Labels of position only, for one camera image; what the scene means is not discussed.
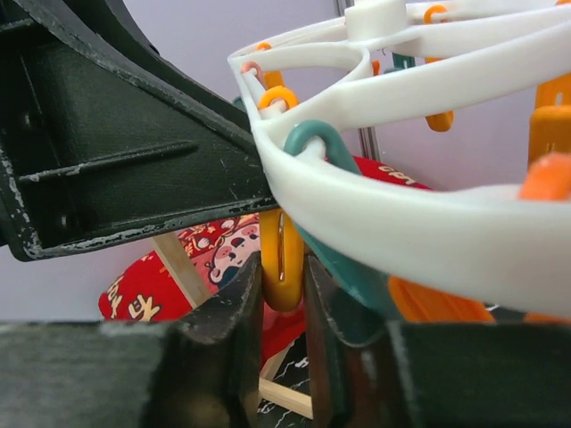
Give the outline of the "white plastic clip hanger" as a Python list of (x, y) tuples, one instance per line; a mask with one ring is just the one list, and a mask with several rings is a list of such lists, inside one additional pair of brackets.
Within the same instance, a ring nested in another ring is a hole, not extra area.
[[(451, 23), (422, 24), (403, 1), (359, 1), (342, 18), (229, 56), (264, 174), (294, 222), (344, 256), (465, 299), (570, 313), (570, 200), (518, 197), (519, 185), (427, 191), (328, 162), (324, 143), (285, 152), (305, 120), (345, 130), (467, 107), (555, 78), (570, 9), (452, 6)], [(266, 88), (243, 62), (257, 62)]]

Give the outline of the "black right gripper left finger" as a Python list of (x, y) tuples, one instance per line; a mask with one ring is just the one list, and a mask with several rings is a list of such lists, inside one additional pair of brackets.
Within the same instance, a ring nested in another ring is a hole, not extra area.
[(2, 426), (143, 427), (177, 321), (2, 324)]

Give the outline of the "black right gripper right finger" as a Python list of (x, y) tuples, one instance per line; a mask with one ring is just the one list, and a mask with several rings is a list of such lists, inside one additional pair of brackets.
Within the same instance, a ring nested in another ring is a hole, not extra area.
[(317, 427), (567, 427), (570, 329), (387, 321), (305, 260)]

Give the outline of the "pink clothes peg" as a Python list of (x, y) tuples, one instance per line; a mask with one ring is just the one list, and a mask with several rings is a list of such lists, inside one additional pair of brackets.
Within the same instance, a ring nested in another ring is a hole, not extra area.
[(257, 62), (253, 62), (253, 61), (243, 62), (241, 69), (240, 69), (240, 72), (242, 74), (245, 74), (245, 73), (253, 74), (253, 76), (257, 79), (257, 81), (261, 84), (261, 86), (263, 88), (266, 88), (265, 79), (263, 77), (262, 69)]

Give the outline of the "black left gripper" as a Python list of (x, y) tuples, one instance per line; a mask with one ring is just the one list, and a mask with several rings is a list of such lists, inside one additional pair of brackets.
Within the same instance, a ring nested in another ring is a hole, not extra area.
[(248, 119), (121, 1), (1, 4), (1, 242), (22, 261), (276, 207)]

